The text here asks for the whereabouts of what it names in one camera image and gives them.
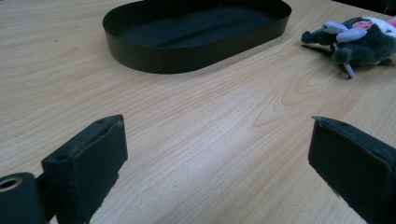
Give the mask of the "black oval tray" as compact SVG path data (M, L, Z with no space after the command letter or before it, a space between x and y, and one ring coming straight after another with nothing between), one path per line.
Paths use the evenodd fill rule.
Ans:
M290 14L283 0L139 0L110 10L103 27L119 63L179 74L282 36Z

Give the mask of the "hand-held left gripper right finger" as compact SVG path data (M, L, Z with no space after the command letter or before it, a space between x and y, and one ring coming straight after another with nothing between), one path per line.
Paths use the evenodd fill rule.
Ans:
M316 117L308 161L368 224L396 224L396 148L343 121Z

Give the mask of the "dark green plush toy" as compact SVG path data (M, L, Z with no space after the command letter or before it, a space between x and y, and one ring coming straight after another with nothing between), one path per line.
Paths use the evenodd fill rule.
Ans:
M396 63L396 16L387 21L369 16L326 21L320 29L304 32L301 41L329 46L332 59L354 78L352 66Z

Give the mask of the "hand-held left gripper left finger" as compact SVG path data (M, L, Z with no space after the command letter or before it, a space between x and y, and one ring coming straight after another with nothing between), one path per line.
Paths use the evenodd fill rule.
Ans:
M88 224L128 160L124 119L99 119L42 161L60 200L59 224Z

